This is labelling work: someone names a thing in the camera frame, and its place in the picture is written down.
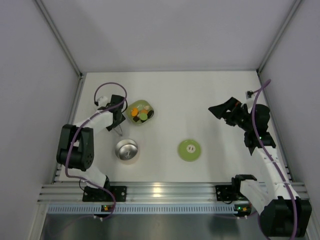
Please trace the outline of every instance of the green disc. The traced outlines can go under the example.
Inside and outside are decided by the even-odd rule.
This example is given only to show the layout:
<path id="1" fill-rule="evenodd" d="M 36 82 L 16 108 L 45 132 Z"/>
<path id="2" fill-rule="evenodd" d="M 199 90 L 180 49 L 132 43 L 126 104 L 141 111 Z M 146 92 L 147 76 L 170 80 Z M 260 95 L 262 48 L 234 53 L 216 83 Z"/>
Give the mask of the green disc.
<path id="1" fill-rule="evenodd" d="M 148 115 L 143 112 L 143 113 L 140 113 L 139 118 L 140 118 L 142 121 L 145 121 L 145 120 L 148 119 Z"/>
<path id="2" fill-rule="evenodd" d="M 200 157 L 201 147 L 195 140 L 187 139 L 179 144 L 178 153 L 183 160 L 193 162 Z"/>

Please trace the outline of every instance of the orange food piece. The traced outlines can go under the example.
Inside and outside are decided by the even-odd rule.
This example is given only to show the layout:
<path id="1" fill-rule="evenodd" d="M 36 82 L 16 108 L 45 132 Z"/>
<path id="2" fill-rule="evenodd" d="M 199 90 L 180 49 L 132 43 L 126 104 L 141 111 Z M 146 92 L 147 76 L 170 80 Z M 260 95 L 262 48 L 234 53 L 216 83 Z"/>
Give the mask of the orange food piece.
<path id="1" fill-rule="evenodd" d="M 148 111 L 145 110 L 145 109 L 142 109 L 142 110 L 140 111 L 140 113 L 141 113 L 141 114 L 148 114 Z"/>
<path id="2" fill-rule="evenodd" d="M 132 111 L 131 111 L 131 116 L 132 116 L 132 117 L 135 117 L 135 116 L 138 115 L 138 113 L 139 113 L 138 108 L 135 107 L 135 108 L 132 109 Z"/>

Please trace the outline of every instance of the green food piece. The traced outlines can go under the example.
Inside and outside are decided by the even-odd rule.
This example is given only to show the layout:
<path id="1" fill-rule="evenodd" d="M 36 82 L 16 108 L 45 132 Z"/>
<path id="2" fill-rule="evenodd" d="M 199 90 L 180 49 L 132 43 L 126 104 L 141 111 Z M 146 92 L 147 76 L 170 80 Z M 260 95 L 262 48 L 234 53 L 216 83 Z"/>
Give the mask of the green food piece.
<path id="1" fill-rule="evenodd" d="M 148 115 L 143 112 L 143 113 L 140 113 L 139 118 L 140 118 L 142 121 L 145 121 L 145 120 L 148 119 Z"/>

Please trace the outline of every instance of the metal floor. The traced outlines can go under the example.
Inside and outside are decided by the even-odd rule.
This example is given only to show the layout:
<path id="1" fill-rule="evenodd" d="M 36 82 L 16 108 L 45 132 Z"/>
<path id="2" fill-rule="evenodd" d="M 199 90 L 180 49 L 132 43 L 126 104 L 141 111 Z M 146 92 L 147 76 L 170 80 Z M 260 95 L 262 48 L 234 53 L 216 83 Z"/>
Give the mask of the metal floor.
<path id="1" fill-rule="evenodd" d="M 212 214 L 119 214 L 101 222 L 79 215 L 47 215 L 41 240 L 265 240 L 257 217 L 247 220 L 224 219 Z M 274 237 L 272 240 L 288 240 Z"/>

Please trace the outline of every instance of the green bowl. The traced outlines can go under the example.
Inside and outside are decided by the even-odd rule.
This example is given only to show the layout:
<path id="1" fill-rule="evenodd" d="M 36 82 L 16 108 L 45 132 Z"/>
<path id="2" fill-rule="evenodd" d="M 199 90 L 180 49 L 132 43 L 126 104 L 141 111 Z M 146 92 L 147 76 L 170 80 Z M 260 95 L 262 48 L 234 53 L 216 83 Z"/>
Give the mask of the green bowl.
<path id="1" fill-rule="evenodd" d="M 138 111 L 140 112 L 141 110 L 143 110 L 145 108 L 145 106 L 150 106 L 148 113 L 150 111 L 153 111 L 153 115 L 151 117 L 148 117 L 147 120 L 145 120 L 143 122 L 141 121 L 141 119 L 139 119 L 138 121 L 135 121 L 134 118 L 131 116 L 131 111 L 134 108 L 137 108 Z M 125 110 L 125 113 L 126 113 L 127 117 L 130 119 L 130 121 L 135 125 L 141 125 L 141 124 L 147 123 L 155 115 L 155 111 L 154 111 L 153 107 L 146 100 L 138 100 L 138 101 L 135 101 L 134 103 L 130 104 L 128 106 L 128 108 Z"/>

